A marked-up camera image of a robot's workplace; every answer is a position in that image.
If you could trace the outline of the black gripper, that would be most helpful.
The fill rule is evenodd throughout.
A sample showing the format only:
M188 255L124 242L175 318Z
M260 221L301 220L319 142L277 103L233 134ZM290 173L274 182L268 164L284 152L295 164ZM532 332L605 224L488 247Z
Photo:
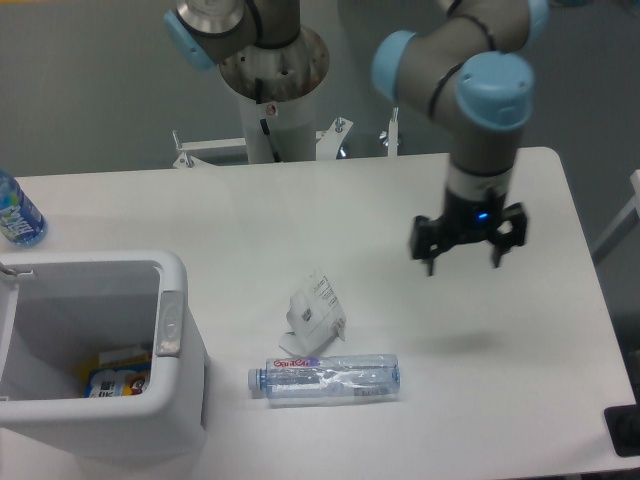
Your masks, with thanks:
M414 218L411 230L411 258L426 266L433 276L435 260L454 246L489 241L493 245L491 262L500 266L502 257L513 247L526 244L528 216L522 203L504 209L507 196L493 191L482 200L468 200L445 189L443 212L438 219Z

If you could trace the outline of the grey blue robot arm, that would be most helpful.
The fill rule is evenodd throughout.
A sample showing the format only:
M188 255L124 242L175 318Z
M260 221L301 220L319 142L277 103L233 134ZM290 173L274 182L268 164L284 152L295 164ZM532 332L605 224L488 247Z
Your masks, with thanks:
M377 48L376 90L453 137L443 211L414 219L409 250L433 266L458 245L488 242L492 261L526 242L524 207L506 199L534 74L520 56L543 31L543 1L449 1L446 22L428 35L397 31ZM166 31L197 70L216 68L248 106L244 137L253 163L312 160L311 122L288 117L325 80L324 41L301 22L296 1L180 1Z

